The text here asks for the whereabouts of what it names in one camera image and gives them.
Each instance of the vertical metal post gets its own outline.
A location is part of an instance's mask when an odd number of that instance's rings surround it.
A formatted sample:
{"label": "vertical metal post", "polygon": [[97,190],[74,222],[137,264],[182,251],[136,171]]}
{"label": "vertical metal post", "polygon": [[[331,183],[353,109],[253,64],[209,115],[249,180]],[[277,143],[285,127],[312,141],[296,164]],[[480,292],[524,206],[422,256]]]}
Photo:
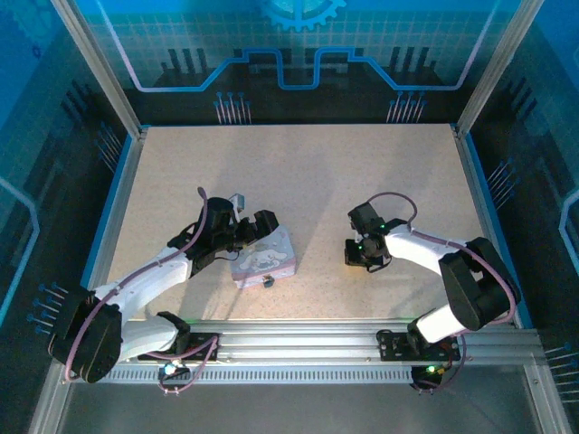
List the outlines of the vertical metal post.
{"label": "vertical metal post", "polygon": [[474,125],[487,100],[489,100],[490,94],[495,89],[498,80],[513,59],[518,46],[527,34],[543,2],[544,0],[521,0],[477,87],[472,92],[469,102],[467,102],[460,115],[457,123],[457,135],[459,138],[464,138]]}
{"label": "vertical metal post", "polygon": [[92,36],[81,11],[74,0],[51,1],[123,126],[134,140],[138,139],[141,127],[137,115],[130,106],[109,62]]}

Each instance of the blue trim edge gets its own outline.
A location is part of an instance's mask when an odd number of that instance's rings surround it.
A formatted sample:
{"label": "blue trim edge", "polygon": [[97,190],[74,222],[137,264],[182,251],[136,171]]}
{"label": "blue trim edge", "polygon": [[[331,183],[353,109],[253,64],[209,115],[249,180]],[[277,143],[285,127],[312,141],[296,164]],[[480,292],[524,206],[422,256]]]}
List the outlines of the blue trim edge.
{"label": "blue trim edge", "polygon": [[81,277],[81,286],[86,288],[90,282],[90,276],[94,270],[94,265],[97,260],[97,255],[99,254],[100,244],[102,243],[102,238],[105,234],[105,229],[107,223],[109,222],[110,212],[112,210],[112,204],[115,201],[115,196],[117,195],[117,190],[119,188],[120,177],[122,176],[123,169],[125,168],[125,163],[127,162],[128,151],[133,144],[133,140],[130,135],[127,135],[125,139],[125,144],[123,145],[123,150],[120,153],[119,163],[117,164],[117,170],[112,178],[112,183],[110,184],[109,195],[107,196],[107,201],[102,209],[102,214],[100,215],[99,226],[97,227],[97,232],[94,235],[94,240],[92,241],[92,246],[90,247],[89,257],[87,258],[87,264],[84,267]]}
{"label": "blue trim edge", "polygon": [[482,191],[485,205],[489,211],[490,224],[492,225],[493,231],[497,235],[498,250],[500,251],[502,258],[505,261],[505,265],[507,266],[508,271],[513,276],[515,283],[517,283],[518,287],[521,289],[521,301],[517,306],[518,315],[521,318],[521,323],[524,328],[533,328],[533,322],[531,321],[531,315],[528,312],[527,302],[525,301],[525,295],[523,294],[523,289],[518,279],[517,271],[515,270],[515,264],[513,263],[513,259],[511,258],[510,252],[508,251],[507,240],[505,239],[505,234],[500,227],[497,209],[495,208],[495,204],[492,202],[489,186],[485,181],[485,175],[482,171],[482,164],[480,163],[479,154],[477,153],[477,149],[474,146],[474,141],[472,140],[470,133],[466,136],[466,142],[469,148],[470,157],[472,158],[472,164],[474,165],[474,168],[477,172],[477,181],[480,184],[480,190]]}

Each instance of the enclosure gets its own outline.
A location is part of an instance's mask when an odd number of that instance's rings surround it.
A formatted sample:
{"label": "enclosure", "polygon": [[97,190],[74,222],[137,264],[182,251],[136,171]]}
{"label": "enclosure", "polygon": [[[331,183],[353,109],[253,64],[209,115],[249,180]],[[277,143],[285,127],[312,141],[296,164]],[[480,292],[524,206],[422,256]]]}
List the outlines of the enclosure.
{"label": "enclosure", "polygon": [[[576,430],[576,5],[37,0],[0,23],[3,432]],[[139,310],[220,335],[178,398],[136,358],[63,382],[50,300],[154,258],[198,186],[275,212],[295,276],[238,289],[216,261]],[[489,239],[521,289],[513,324],[465,334],[445,392],[375,340],[445,305],[440,276],[344,263],[348,212],[383,191],[419,230]]]}

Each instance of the speckled surface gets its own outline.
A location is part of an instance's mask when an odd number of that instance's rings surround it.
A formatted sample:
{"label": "speckled surface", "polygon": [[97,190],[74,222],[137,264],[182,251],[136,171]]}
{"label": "speckled surface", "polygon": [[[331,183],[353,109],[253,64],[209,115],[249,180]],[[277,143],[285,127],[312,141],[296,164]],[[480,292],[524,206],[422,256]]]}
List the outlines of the speckled surface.
{"label": "speckled surface", "polygon": [[[150,303],[143,316],[182,318],[416,317],[445,303],[438,276],[401,259],[368,274],[344,265],[347,212],[394,190],[419,207],[415,227],[453,239],[481,234],[448,125],[152,127],[119,236],[111,279],[152,258],[197,219],[209,195],[245,195],[246,210],[274,211],[289,229],[296,276],[238,290],[216,261]],[[406,218],[402,199],[375,202]]]}

